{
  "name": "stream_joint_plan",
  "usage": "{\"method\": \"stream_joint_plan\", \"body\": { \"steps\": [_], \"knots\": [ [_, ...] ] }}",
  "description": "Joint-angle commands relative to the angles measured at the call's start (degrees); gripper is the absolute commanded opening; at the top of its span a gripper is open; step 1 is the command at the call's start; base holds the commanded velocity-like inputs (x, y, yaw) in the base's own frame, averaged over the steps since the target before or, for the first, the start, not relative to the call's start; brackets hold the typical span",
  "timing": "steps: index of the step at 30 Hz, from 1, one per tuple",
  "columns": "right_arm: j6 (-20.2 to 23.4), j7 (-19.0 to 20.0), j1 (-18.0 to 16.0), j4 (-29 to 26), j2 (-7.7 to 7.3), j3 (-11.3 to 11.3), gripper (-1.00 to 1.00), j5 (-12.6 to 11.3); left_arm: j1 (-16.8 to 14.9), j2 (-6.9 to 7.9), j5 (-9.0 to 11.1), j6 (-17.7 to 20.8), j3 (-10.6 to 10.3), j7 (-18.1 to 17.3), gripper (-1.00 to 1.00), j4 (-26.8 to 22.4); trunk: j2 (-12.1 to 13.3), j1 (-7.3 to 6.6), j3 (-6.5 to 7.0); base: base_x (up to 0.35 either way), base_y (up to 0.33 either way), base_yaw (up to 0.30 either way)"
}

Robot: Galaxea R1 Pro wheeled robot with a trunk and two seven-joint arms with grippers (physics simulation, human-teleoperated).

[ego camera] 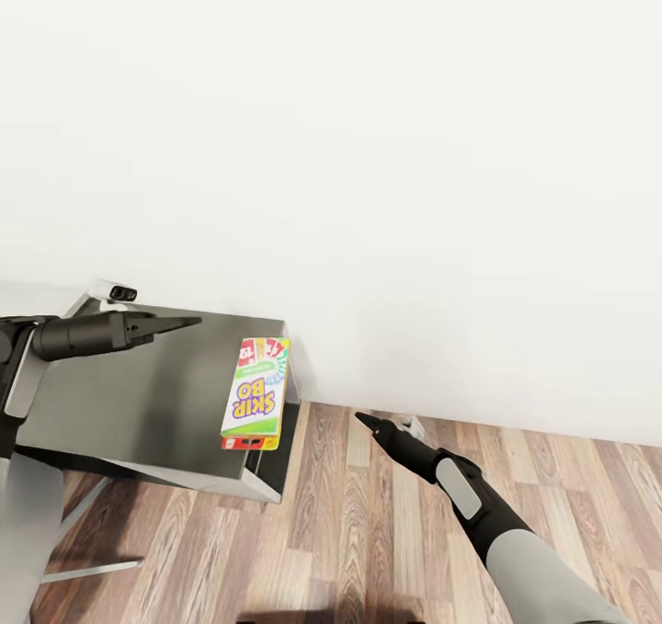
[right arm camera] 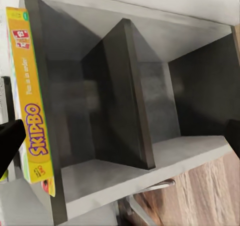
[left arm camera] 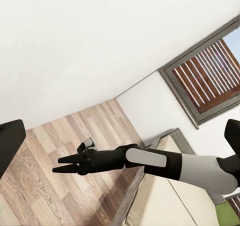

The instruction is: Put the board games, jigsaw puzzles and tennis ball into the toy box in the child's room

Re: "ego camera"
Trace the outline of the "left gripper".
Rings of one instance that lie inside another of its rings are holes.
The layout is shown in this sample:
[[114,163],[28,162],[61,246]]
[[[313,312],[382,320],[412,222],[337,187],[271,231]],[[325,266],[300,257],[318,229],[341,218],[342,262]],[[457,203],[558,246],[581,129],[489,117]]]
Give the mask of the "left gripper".
[[79,357],[131,350],[154,341],[154,334],[201,323],[202,317],[155,318],[150,312],[116,311],[75,316],[69,344]]

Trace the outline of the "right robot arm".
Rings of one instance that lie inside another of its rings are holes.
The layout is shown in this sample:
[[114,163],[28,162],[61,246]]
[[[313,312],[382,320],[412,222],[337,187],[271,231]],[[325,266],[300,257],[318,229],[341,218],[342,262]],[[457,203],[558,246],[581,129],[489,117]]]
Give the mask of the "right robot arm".
[[414,414],[403,414],[399,426],[354,415],[394,461],[446,492],[513,624],[633,624],[531,532],[474,462],[421,442]]

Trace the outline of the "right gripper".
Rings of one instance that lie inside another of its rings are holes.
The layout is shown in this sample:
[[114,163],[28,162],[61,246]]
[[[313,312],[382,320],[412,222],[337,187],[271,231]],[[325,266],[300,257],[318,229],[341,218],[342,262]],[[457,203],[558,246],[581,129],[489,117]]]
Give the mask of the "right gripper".
[[378,419],[361,412],[356,412],[354,415],[374,433],[375,441],[394,461],[412,471],[412,460],[416,455],[416,449],[424,442],[398,430],[398,426],[389,420]]

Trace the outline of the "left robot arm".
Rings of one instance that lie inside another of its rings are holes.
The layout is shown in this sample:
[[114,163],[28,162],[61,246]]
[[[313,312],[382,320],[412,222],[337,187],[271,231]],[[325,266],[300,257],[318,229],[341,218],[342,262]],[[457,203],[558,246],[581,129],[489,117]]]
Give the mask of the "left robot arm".
[[131,350],[154,341],[154,334],[201,323],[202,317],[155,318],[137,312],[137,290],[93,278],[86,291],[101,299],[102,313],[0,317],[0,494],[17,443],[47,362]]

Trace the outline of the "board game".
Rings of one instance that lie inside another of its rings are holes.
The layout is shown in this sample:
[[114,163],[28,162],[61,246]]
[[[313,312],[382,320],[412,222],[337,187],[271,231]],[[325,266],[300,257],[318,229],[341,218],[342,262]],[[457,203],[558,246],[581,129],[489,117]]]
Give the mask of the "board game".
[[[226,407],[224,449],[278,448],[291,339],[244,338]],[[248,446],[243,439],[259,439]]]

